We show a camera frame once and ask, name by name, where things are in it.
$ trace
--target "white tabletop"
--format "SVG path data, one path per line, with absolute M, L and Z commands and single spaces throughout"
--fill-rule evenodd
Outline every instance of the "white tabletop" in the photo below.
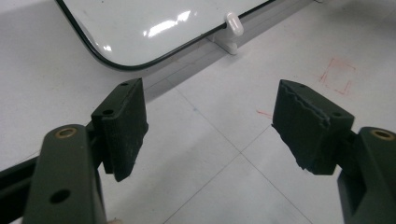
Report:
M 142 68 L 188 45 L 268 0 L 59 0 L 99 59 L 123 69 Z

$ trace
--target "white surface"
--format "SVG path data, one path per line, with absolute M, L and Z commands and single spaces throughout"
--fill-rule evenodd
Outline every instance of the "white surface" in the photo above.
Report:
M 201 41 L 138 73 L 99 64 L 53 1 L 0 4 L 1 169 L 38 154 L 53 128 L 86 124 L 117 84 L 144 77 L 150 128 L 133 174 L 117 184 L 101 170 L 108 219 L 342 223 L 337 176 L 302 171 L 270 127 L 281 78 L 355 115 L 354 131 L 396 131 L 391 1 L 311 3 L 237 56 Z
M 150 63 L 267 0 L 64 0 L 84 34 L 113 63 Z

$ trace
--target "white floor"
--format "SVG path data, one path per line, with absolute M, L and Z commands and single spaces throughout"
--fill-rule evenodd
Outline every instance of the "white floor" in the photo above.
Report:
M 355 132 L 396 131 L 394 1 L 312 2 L 236 56 L 203 40 L 193 62 L 135 73 L 99 64 L 55 3 L 38 2 L 8 1 L 0 13 L 0 168 L 36 156 L 46 132 L 88 123 L 117 84 L 144 77 L 149 131 L 133 174 L 116 183 L 101 170 L 108 219 L 343 223 L 339 170 L 301 170 L 271 127 L 281 78 L 355 115 Z

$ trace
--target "white clip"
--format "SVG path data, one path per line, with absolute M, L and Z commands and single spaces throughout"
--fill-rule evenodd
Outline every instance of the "white clip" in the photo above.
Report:
M 209 39 L 230 54 L 236 54 L 238 46 L 233 40 L 244 33 L 244 27 L 238 16 L 233 12 L 229 12 L 225 15 L 225 22 L 227 23 L 227 27 L 218 31 L 213 36 L 209 37 Z

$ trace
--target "black rim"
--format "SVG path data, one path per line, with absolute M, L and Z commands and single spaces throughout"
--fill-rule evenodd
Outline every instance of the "black rim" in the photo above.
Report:
M 246 17 L 248 14 L 267 6 L 268 4 L 274 2 L 275 0 L 269 0 L 257 7 L 254 7 L 253 9 L 241 14 L 239 16 L 240 19 Z M 87 46 L 87 48 L 91 51 L 91 53 L 93 53 L 93 55 L 102 63 L 109 65 L 113 68 L 116 69 L 120 69 L 123 71 L 135 71 L 135 70 L 141 70 L 141 69 L 145 69 L 148 67 L 151 67 L 154 64 L 160 63 L 163 60 L 169 58 L 170 56 L 180 52 L 181 50 L 191 46 L 192 44 L 200 41 L 201 39 L 214 34 L 216 31 L 223 29 L 226 27 L 226 24 L 223 23 L 222 25 L 204 33 L 199 35 L 198 37 L 194 38 L 193 40 L 185 43 L 184 45 L 181 45 L 180 47 L 173 49 L 171 51 L 169 51 L 168 53 L 165 53 L 163 56 L 160 56 L 157 59 L 154 59 L 148 63 L 142 63 L 139 65 L 133 65 L 133 66 L 128 66 L 128 65 L 122 65 L 119 63 L 113 63 L 110 60 L 108 60 L 107 58 L 103 57 L 102 54 L 100 54 L 100 52 L 98 50 L 96 50 L 96 48 L 93 46 L 93 44 L 91 43 L 91 41 L 88 39 L 87 36 L 84 35 L 84 32 L 81 30 L 81 28 L 79 27 L 77 21 L 75 20 L 75 18 L 73 17 L 72 13 L 70 12 L 69 8 L 67 8 L 67 5 L 64 3 L 64 0 L 56 0 L 56 2 L 58 3 L 59 7 L 62 9 L 62 11 L 64 12 L 64 15 L 67 17 L 67 19 L 69 19 L 70 23 L 72 24 L 73 28 L 75 29 L 75 31 L 77 32 L 78 36 L 81 38 L 81 40 L 85 43 L 85 45 Z

